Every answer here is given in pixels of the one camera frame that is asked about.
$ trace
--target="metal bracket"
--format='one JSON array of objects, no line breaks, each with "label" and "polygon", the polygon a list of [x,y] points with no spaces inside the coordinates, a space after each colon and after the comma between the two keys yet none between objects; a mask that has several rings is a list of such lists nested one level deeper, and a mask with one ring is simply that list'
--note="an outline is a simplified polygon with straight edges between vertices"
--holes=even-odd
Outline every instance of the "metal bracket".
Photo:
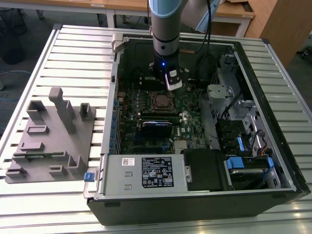
[{"label": "metal bracket", "polygon": [[220,84],[208,85],[208,94],[212,98],[227,98],[229,96],[227,88]]},{"label": "metal bracket", "polygon": [[115,33],[112,38],[112,49],[116,53],[123,48],[124,44],[123,33]]},{"label": "metal bracket", "polygon": [[192,174],[190,166],[185,166],[185,178],[188,184],[192,182]]}]

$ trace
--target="sticker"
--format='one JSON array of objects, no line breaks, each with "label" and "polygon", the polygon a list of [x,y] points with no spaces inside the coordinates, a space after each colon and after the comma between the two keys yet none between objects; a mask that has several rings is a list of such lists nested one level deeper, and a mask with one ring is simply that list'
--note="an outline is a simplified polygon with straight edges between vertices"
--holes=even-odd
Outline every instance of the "sticker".
[{"label": "sticker", "polygon": [[142,186],[144,188],[174,187],[171,157],[143,157]]},{"label": "sticker", "polygon": [[253,16],[242,15],[243,18],[253,18]]},{"label": "sticker", "polygon": [[90,4],[90,5],[94,7],[105,7],[105,5],[103,4]]},{"label": "sticker", "polygon": [[135,165],[135,159],[134,158],[123,158],[122,159],[122,165],[123,166],[134,166]]}]

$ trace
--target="blue cable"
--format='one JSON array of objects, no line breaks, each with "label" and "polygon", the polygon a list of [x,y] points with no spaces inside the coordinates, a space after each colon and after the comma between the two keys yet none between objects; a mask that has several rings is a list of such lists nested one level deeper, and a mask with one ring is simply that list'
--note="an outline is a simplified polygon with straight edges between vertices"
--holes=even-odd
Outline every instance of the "blue cable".
[{"label": "blue cable", "polygon": [[6,98],[1,98],[0,97],[0,100],[2,100],[2,101],[18,101],[19,98],[17,98],[17,99],[6,99]]}]

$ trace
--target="white table leg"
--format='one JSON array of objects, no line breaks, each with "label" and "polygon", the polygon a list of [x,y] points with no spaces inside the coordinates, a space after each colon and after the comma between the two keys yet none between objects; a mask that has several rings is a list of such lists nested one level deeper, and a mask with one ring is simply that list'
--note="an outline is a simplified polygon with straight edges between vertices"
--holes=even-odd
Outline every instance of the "white table leg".
[{"label": "white table leg", "polygon": [[247,29],[248,29],[248,26],[250,24],[250,21],[251,21],[251,19],[249,19],[249,18],[246,18],[246,19],[242,20],[242,22],[239,25],[239,28],[238,28],[238,30],[236,32],[236,35],[235,35],[236,37],[243,38],[245,36],[245,34],[247,32]]},{"label": "white table leg", "polygon": [[106,15],[107,15],[107,23],[109,28],[116,28],[115,25],[115,11],[112,9],[106,9]]}]

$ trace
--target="floor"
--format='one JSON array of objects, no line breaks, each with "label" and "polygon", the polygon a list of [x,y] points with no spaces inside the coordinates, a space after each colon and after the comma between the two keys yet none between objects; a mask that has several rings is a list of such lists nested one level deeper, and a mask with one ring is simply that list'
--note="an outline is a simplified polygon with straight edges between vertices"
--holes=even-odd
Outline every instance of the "floor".
[{"label": "floor", "polygon": [[[1,70],[25,70],[32,72],[37,60],[44,48],[44,45],[51,33],[55,23],[83,25],[83,26],[98,26],[98,18],[96,14],[88,13],[62,13],[53,11],[44,11],[44,19],[38,19],[34,10],[25,10],[24,21],[27,25],[27,33],[20,36],[20,41],[26,53],[26,59],[16,65],[6,65],[0,58],[0,74]],[[117,17],[117,27],[133,28],[133,29],[148,29],[144,23],[144,17],[132,17],[127,19],[128,24],[122,23],[122,18]],[[188,27],[182,27],[183,32],[191,32]],[[309,84],[312,75],[312,64],[309,61],[302,60],[300,55],[296,55],[287,71],[293,78],[297,88],[306,100],[310,108],[312,108],[312,92]],[[19,98],[27,84],[29,76],[24,73],[9,73],[0,76],[1,82],[5,88],[0,91],[0,98],[16,99]],[[0,100],[0,137],[10,120],[10,117],[15,109],[17,101]]]}]

